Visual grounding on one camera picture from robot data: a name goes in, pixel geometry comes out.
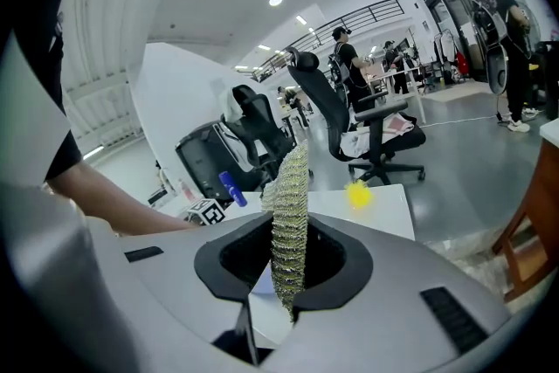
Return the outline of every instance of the black office chair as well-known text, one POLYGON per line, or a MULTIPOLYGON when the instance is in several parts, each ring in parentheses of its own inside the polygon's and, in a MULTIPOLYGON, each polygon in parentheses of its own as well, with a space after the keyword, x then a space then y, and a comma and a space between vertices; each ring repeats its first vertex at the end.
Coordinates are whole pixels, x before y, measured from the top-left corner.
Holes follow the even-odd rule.
POLYGON ((229 122, 222 115, 221 121, 245 145, 248 162, 255 168, 263 169, 273 180, 278 176, 281 162, 293 149, 293 139, 287 138, 276 126, 270 103, 264 94, 241 85, 233 88, 233 97, 243 109, 243 117, 229 122), (254 144, 256 140, 262 142, 267 155, 258 155, 254 144))
MULTIPOLYGON (((299 53, 296 49, 289 47, 288 52, 293 54, 292 63, 288 67, 289 73, 313 103, 321 110, 328 124, 328 148, 330 154, 343 162, 355 160, 348 157, 340 150, 342 133, 349 130, 349 112, 343 105, 336 92, 330 87, 328 81, 320 70, 317 70, 319 60, 310 52, 299 53)), ((390 185, 387 173, 397 171, 419 171, 419 180, 425 179, 425 168, 423 165, 391 164, 381 160, 385 154, 386 159, 391 159, 398 151, 418 147, 425 143, 425 134, 415 126, 410 132, 400 135, 383 144, 383 119, 388 115, 402 111, 408 107, 405 100, 396 101, 386 106, 369 109, 355 115, 358 122, 369 122, 370 128, 370 150, 362 158, 368 158, 369 162, 351 162, 349 172, 354 173, 355 168, 365 169, 366 172, 360 179, 367 182, 371 177, 378 176, 385 185, 390 185)), ((416 123, 416 119, 405 114, 404 118, 416 123)))

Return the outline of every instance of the yellow pom-pom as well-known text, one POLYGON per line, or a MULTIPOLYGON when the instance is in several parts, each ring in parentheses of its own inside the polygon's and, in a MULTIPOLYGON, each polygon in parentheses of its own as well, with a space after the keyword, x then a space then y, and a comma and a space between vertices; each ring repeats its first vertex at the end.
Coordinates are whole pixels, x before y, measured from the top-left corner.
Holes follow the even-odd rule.
POLYGON ((346 185, 348 199, 356 209, 361 209, 373 200, 373 193, 364 181, 358 180, 346 185))

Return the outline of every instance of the black railing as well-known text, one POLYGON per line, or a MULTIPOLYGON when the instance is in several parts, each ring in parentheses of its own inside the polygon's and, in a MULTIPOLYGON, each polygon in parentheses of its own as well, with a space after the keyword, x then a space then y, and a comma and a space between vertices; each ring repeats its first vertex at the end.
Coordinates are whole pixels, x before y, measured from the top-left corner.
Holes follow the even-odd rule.
MULTIPOLYGON (((351 31, 361 30, 370 27, 372 24, 390 19, 391 17, 401 16, 404 14, 402 6, 398 0, 382 0, 382 2, 372 3, 359 10, 352 11, 344 16, 338 17, 333 21, 324 24, 309 32, 302 38, 287 45, 287 47, 295 47, 300 52, 312 52, 323 45, 331 45, 334 47, 334 39, 332 31, 336 27, 343 27, 351 31)), ((252 72, 257 81, 262 82, 270 78, 274 73, 287 66, 289 54, 282 51, 269 58, 261 67, 261 70, 252 72)))

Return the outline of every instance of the blue bottle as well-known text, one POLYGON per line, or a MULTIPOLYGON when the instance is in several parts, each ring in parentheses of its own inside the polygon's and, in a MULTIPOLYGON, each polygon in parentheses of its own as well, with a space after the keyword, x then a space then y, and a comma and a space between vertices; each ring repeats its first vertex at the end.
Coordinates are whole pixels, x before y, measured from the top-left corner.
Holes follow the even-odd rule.
POLYGON ((233 182, 233 178, 229 172, 224 171, 221 173, 219 175, 219 180, 224 185, 225 189, 229 193, 229 196, 233 198, 237 205, 239 207, 244 207, 246 205, 246 199, 238 186, 233 182))

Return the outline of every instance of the chair seat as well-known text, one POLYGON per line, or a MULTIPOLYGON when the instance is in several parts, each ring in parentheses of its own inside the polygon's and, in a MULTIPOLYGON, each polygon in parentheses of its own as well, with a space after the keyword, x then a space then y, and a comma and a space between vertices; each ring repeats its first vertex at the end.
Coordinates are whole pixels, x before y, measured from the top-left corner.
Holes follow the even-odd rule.
POLYGON ((410 132, 400 135, 383 145, 384 153, 396 153, 406 149, 416 148, 425 143, 425 133, 419 126, 415 126, 410 132))

